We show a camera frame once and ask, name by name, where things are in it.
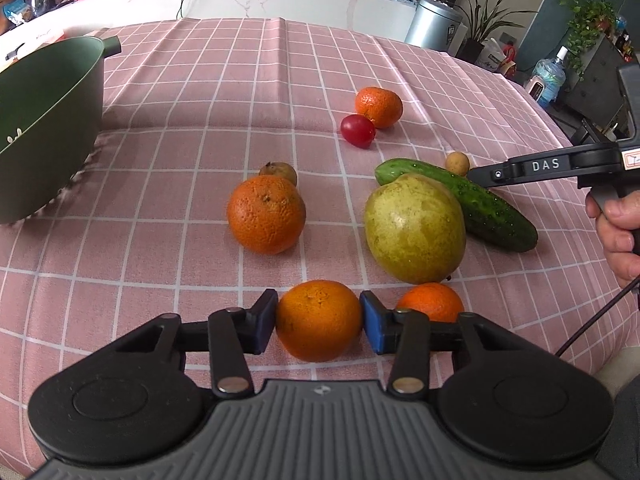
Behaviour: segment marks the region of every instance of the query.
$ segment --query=pink tablecloth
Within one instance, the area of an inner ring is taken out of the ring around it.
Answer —
[[[25,407],[45,378],[163,312],[186,321],[250,306],[266,287],[315,278],[370,288],[393,307],[407,285],[369,254],[362,211],[373,169],[395,156],[442,164],[460,150],[475,165],[567,145],[562,132],[499,75],[443,54],[345,30],[283,20],[181,20],[100,31],[117,34],[106,60],[105,132],[58,200],[0,228],[0,461],[27,472],[42,462]],[[404,116],[368,151],[337,124],[357,89],[382,86]],[[274,257],[243,251],[230,235],[232,189],[267,161],[300,176],[308,219],[300,243]],[[499,191],[540,231],[537,250],[505,254],[469,239],[450,284],[468,310],[555,351],[617,290],[584,192],[571,180]],[[566,357],[597,370],[638,344],[630,298]],[[271,339],[248,359],[264,377],[383,378],[389,358],[362,340],[337,362],[312,365]],[[434,385],[451,373],[433,359]],[[207,384],[207,361],[188,373]]]

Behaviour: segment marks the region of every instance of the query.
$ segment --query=plastic water bottle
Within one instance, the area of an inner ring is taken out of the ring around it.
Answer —
[[[566,81],[562,64],[568,52],[567,48],[561,47],[555,58],[541,59],[533,69],[533,74],[526,88],[543,108],[547,108],[551,101],[556,100],[560,88]]]

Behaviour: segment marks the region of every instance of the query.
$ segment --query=cherry tomato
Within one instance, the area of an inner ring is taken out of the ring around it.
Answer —
[[[353,114],[342,120],[340,133],[347,142],[366,150],[376,138],[376,127],[366,117]]]

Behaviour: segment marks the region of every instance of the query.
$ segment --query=human hand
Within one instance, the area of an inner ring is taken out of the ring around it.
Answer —
[[[604,247],[604,255],[620,286],[628,285],[640,274],[640,256],[633,254],[631,231],[640,228],[640,191],[619,200],[607,200],[604,214],[596,201],[587,195],[586,211],[596,221],[596,231]]]

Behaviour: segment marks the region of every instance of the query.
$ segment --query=tangerine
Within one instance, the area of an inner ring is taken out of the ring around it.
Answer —
[[[226,219],[242,247],[258,254],[278,254],[300,237],[306,208],[289,180],[259,175],[236,187],[226,205]]]
[[[455,323],[464,305],[456,292],[442,283],[424,283],[406,293],[396,308],[419,310],[432,321]]]
[[[376,128],[388,128],[402,117],[402,99],[391,90],[367,86],[356,95],[355,110]]]
[[[329,280],[300,283],[286,292],[276,309],[276,333],[298,359],[337,358],[362,330],[362,310],[347,286]]]

